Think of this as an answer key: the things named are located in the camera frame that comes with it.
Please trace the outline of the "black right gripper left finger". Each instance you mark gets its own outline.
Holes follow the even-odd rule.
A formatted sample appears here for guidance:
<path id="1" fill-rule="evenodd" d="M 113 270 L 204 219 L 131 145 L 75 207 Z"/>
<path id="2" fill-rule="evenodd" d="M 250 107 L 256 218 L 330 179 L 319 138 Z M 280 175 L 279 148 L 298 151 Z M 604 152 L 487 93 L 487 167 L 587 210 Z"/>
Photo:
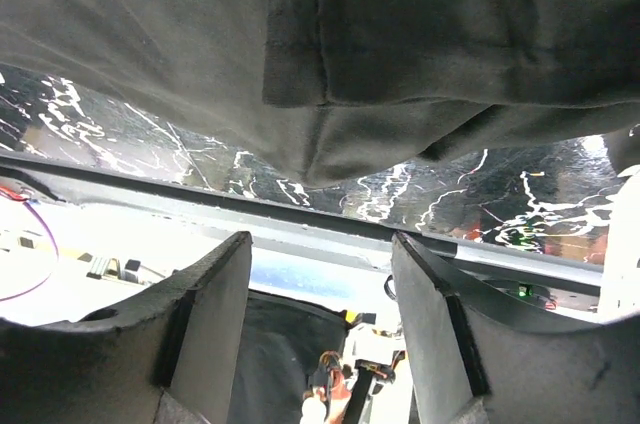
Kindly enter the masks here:
<path id="1" fill-rule="evenodd" d="M 223 423 L 244 321 L 252 238 L 78 322 L 1 324 L 5 423 Z"/>

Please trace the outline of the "black marble pattern mat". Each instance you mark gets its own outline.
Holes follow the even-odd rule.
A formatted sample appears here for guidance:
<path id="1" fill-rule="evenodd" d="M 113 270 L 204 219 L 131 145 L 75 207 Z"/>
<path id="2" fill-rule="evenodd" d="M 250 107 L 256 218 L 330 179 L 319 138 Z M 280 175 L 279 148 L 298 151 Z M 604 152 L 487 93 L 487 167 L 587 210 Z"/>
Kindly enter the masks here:
<path id="1" fill-rule="evenodd" d="M 411 160 L 314 189 L 253 154 L 72 81 L 1 69 L 1 147 L 95 170 L 585 263 L 604 260 L 623 178 L 600 136 Z"/>

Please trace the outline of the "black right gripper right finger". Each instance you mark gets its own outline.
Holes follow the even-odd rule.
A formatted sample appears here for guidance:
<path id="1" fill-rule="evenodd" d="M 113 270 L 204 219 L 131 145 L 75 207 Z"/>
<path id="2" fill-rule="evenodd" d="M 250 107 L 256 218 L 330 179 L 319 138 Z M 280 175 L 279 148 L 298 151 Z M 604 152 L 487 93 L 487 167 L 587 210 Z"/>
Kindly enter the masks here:
<path id="1" fill-rule="evenodd" d="M 605 324 L 535 307 L 413 238 L 391 267 L 424 423 L 635 423 L 639 319 Z"/>

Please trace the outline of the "black printed t-shirt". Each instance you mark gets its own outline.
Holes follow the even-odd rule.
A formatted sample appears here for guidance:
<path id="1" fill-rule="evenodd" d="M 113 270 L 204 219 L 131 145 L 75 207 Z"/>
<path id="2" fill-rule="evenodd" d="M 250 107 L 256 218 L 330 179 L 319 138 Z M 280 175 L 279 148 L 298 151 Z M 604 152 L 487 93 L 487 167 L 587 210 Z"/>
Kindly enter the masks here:
<path id="1" fill-rule="evenodd" d="M 639 120 L 639 0 L 1 0 L 1 60 L 315 187 Z"/>

